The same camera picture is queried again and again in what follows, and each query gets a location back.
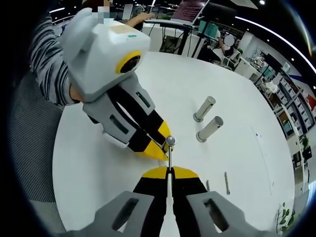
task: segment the metal pin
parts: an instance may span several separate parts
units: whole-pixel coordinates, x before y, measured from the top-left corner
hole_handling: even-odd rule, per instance
[[[225,183],[226,183],[226,193],[227,195],[231,194],[231,192],[229,191],[229,187],[228,187],[228,179],[227,179],[227,172],[225,172]]]
[[[173,136],[169,136],[166,138],[166,145],[168,146],[168,156],[169,156],[169,171],[171,171],[171,152],[174,145],[176,145],[177,139]]]
[[[206,181],[206,190],[207,190],[208,192],[210,191],[208,180]]]
[[[223,126],[224,122],[221,117],[216,116],[208,125],[197,133],[196,137],[199,142],[205,142],[210,135]]]
[[[212,96],[208,96],[199,110],[193,114],[193,118],[196,122],[202,122],[207,112],[213,107],[216,100]]]

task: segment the ceiling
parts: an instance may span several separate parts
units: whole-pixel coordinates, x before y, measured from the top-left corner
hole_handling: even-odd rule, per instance
[[[313,57],[310,55],[309,48],[306,44],[305,38],[299,31],[299,28],[296,26],[294,18],[289,14],[286,6],[291,6],[298,15],[304,21],[306,28],[308,29],[311,38],[316,40],[316,31],[312,31],[312,14],[310,14],[310,4],[313,1],[310,0],[265,0],[265,5],[261,5],[259,0],[210,0],[211,2],[221,4],[227,7],[231,7],[237,10],[237,16],[241,18],[245,18],[252,22],[258,23],[270,30],[276,32],[281,35],[285,39],[287,39],[290,43],[292,43],[300,52],[302,52],[305,57],[313,64],[314,68],[316,68],[316,55]],[[252,7],[257,7],[258,9],[238,6],[235,3],[245,3],[250,2]],[[69,7],[71,11],[74,11],[74,5],[80,6],[82,0],[59,0],[58,6]],[[155,5],[159,4],[161,6],[170,6],[169,4],[179,5],[181,0],[156,0]],[[127,3],[138,3],[150,5],[152,0],[113,0],[114,6],[121,7]],[[62,13],[58,12],[56,14],[65,14],[67,16],[68,12]],[[279,53],[281,53],[287,60],[289,60],[293,66],[300,72],[303,77],[305,83],[309,84],[311,88],[316,85],[316,74],[308,65],[308,63],[289,45],[287,45],[284,41],[280,40],[278,37],[269,33],[266,30],[261,29],[258,26],[253,24],[234,19],[231,22],[220,22],[222,24],[226,24],[231,26],[234,24],[234,28],[237,30],[245,32],[247,29],[254,34],[256,37],[268,43],[271,47],[276,49]]]

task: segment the white table surface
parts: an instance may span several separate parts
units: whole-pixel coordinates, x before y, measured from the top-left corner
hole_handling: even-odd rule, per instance
[[[282,129],[253,83],[207,62],[156,52],[148,52],[136,73],[177,138],[172,164],[195,171],[204,184],[209,180],[210,189],[242,209],[254,227],[274,230],[279,205],[294,200],[294,173]],[[208,95],[217,102],[197,123],[192,115]],[[198,142],[196,132],[214,116],[224,125],[207,142]],[[97,209],[132,191],[144,172],[159,165],[109,144],[101,133],[82,104],[64,109],[54,147],[53,185],[66,230],[90,224]],[[170,197],[167,203],[160,236],[179,236]]]

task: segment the striped sleeve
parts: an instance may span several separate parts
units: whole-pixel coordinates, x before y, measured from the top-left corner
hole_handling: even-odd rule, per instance
[[[63,60],[63,50],[54,32],[50,15],[35,28],[29,49],[31,71],[39,83],[46,100],[57,105],[71,105],[68,67]]]
[[[131,18],[134,18],[135,16],[138,16],[140,13],[142,13],[144,10],[141,6],[136,6],[134,7],[133,9],[133,12],[132,12],[132,17]]]

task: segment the office chair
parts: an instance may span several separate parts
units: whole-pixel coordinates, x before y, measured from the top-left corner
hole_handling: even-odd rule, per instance
[[[239,60],[241,57],[241,53],[236,50],[230,57],[224,57],[221,62],[214,62],[214,64],[226,68],[230,71],[234,71],[237,65],[239,64]]]
[[[28,73],[14,91],[9,141],[21,185],[42,222],[53,233],[65,232],[57,210],[52,158],[63,107],[46,101]]]

